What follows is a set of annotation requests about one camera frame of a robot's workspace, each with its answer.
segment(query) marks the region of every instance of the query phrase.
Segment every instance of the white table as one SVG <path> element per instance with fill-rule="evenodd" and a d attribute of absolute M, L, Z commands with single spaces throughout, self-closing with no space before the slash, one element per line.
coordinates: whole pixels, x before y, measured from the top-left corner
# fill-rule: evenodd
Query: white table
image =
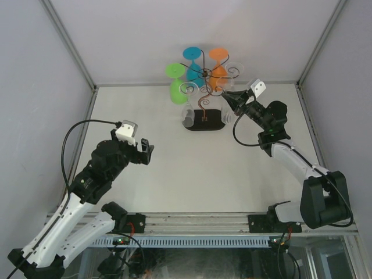
<path fill-rule="evenodd" d="M 274 100 L 287 104 L 286 131 L 316 163 L 295 86 L 268 84 L 258 101 L 267 106 Z M 170 101 L 167 86 L 99 89 L 91 118 L 133 121 L 139 125 L 137 141 L 146 138 L 155 150 L 149 166 L 130 164 L 93 211 L 115 201 L 129 212 L 264 212 L 274 203 L 301 198 L 302 186 L 275 159 L 258 147 L 234 141 L 232 123 L 220 131 L 188 131 L 181 124 L 182 108 Z M 110 139 L 112 128 L 90 124 L 77 171 L 87 164 L 100 141 Z M 237 137 L 257 143 L 260 131 L 244 117 Z"/>

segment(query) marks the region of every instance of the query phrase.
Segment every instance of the black oval base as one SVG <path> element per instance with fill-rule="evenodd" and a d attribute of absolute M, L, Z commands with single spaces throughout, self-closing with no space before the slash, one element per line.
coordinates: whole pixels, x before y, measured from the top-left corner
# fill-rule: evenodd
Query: black oval base
<path fill-rule="evenodd" d="M 203 110 L 195 109 L 194 125 L 186 128 L 190 131 L 218 131 L 225 127 L 221 121 L 221 111 L 218 109 L 206 109 L 207 121 L 203 121 Z"/>

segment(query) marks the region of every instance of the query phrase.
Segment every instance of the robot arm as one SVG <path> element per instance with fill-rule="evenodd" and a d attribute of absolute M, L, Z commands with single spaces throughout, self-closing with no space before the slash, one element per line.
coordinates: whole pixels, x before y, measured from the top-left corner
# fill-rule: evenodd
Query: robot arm
<path fill-rule="evenodd" d="M 349 195 L 344 175 L 339 171 L 330 172 L 309 163 L 296 150 L 284 128 L 287 122 L 287 106 L 274 101 L 265 108 L 256 100 L 256 96 L 265 89 L 265 84 L 256 80 L 250 89 L 224 91 L 222 97 L 237 116 L 247 115 L 263 129 L 258 135 L 261 149 L 281 162 L 303 185 L 301 201 L 299 199 L 275 205 L 277 218 L 282 223 L 304 221 L 310 228 L 349 218 Z M 332 181 L 337 189 L 331 187 L 329 181 Z"/>
<path fill-rule="evenodd" d="M 127 212 L 115 203 L 68 237 L 78 221 L 111 189 L 112 181 L 129 163 L 149 164 L 153 146 L 142 139 L 137 150 L 135 123 L 124 121 L 102 141 L 85 168 L 75 176 L 58 210 L 41 232 L 23 249 L 13 249 L 8 259 L 26 278 L 61 278 L 65 268 L 99 236 L 125 226 Z"/>

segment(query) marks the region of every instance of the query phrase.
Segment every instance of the gray wall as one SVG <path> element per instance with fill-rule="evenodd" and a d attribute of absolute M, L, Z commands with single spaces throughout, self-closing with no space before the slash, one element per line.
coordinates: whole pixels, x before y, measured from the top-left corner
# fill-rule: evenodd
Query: gray wall
<path fill-rule="evenodd" d="M 352 0 L 304 84 L 321 147 L 348 180 L 350 202 L 372 256 L 372 1 Z"/>
<path fill-rule="evenodd" d="M 62 193 L 60 149 L 90 89 L 37 0 L 0 2 L 0 278 Z M 77 133 L 66 150 L 70 165 Z"/>

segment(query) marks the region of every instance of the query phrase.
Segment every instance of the white wall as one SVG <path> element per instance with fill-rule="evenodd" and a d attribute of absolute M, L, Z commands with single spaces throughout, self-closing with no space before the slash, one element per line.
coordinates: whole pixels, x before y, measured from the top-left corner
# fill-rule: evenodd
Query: white wall
<path fill-rule="evenodd" d="M 194 45 L 227 48 L 242 80 L 298 80 L 338 0 L 52 2 L 97 84 L 138 84 L 170 82 Z"/>
<path fill-rule="evenodd" d="M 372 256 L 372 1 L 349 1 L 306 82 L 305 98 L 326 161 L 348 180 Z"/>
<path fill-rule="evenodd" d="M 37 0 L 0 2 L 0 277 L 62 192 L 60 149 L 90 89 Z M 66 150 L 70 165 L 77 133 Z"/>

